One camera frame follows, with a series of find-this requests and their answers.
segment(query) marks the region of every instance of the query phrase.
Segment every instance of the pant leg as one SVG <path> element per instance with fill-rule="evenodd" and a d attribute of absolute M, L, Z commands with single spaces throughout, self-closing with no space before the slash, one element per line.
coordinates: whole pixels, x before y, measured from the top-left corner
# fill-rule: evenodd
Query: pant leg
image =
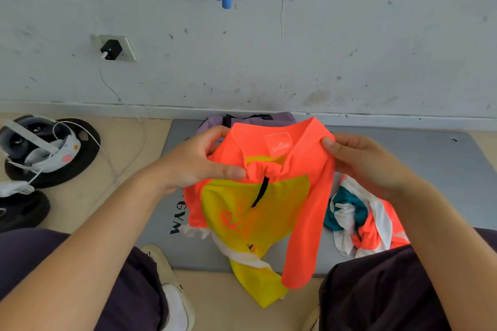
<path fill-rule="evenodd" d="M 47 229 L 18 229 L 0 234 L 0 300 L 68 236 Z M 155 262 L 134 247 L 116 279 L 95 330 L 160 330 L 168 314 Z"/>
<path fill-rule="evenodd" d="M 476 229 L 497 251 L 497 231 Z M 320 331 L 450 330 L 411 246 L 340 263 L 320 288 Z"/>

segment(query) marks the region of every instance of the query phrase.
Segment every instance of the teal fabric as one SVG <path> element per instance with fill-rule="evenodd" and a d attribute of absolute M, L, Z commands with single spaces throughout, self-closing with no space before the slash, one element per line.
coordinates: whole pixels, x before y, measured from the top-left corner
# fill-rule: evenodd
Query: teal fabric
<path fill-rule="evenodd" d="M 368 209 L 364 205 L 364 203 L 357 196 L 352 194 L 346 188 L 340 186 L 337 194 L 333 197 L 333 199 L 328 201 L 328 207 L 326 208 L 326 215 L 324 225 L 333 231 L 340 231 L 343 228 L 338 224 L 335 219 L 334 211 L 338 209 L 334 206 L 334 204 L 352 204 L 355 209 L 355 229 L 357 230 L 360 226 L 363 226 L 368 217 Z"/>

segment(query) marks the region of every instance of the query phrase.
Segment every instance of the neon orange shirt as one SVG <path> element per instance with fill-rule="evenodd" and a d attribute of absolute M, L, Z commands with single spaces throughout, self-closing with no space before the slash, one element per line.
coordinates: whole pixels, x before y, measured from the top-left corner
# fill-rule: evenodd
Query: neon orange shirt
<path fill-rule="evenodd" d="M 228 256 L 235 275 L 263 307 L 314 274 L 334 172 L 324 136 L 334 139 L 315 118 L 287 127 L 236 123 L 209 159 L 244 167 L 246 177 L 184 189 L 189 226 L 210 228 L 221 251 L 234 252 Z M 290 233 L 281 278 L 264 262 L 251 263 Z"/>

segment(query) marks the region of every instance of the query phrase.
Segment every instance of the outlet cover plate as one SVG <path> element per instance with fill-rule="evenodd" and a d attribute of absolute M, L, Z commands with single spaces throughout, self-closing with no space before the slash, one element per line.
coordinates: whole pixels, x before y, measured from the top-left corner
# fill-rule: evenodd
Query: outlet cover plate
<path fill-rule="evenodd" d="M 109 39 L 117 39 L 123 48 L 123 51 L 119 54 L 116 60 L 125 61 L 125 62 L 136 62 L 135 53 L 131 48 L 129 40 L 123 35 L 105 35 L 101 34 L 98 36 L 100 40 L 100 47 L 102 47 Z"/>

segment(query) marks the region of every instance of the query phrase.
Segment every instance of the baseboard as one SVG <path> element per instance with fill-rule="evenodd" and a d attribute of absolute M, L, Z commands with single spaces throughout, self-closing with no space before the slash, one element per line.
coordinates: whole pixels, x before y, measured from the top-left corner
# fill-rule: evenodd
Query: baseboard
<path fill-rule="evenodd" d="M 221 110 L 169 106 L 131 105 L 140 118 L 205 119 L 211 115 L 233 114 L 250 116 L 270 114 L 267 110 Z M 0 100 L 0 112 L 67 116 L 133 117 L 127 106 L 107 103 L 17 102 Z M 297 121 L 315 116 L 330 126 L 363 126 L 384 128 L 411 128 L 430 130 L 497 131 L 497 118 L 431 115 L 375 115 L 339 114 L 326 112 L 292 112 Z"/>

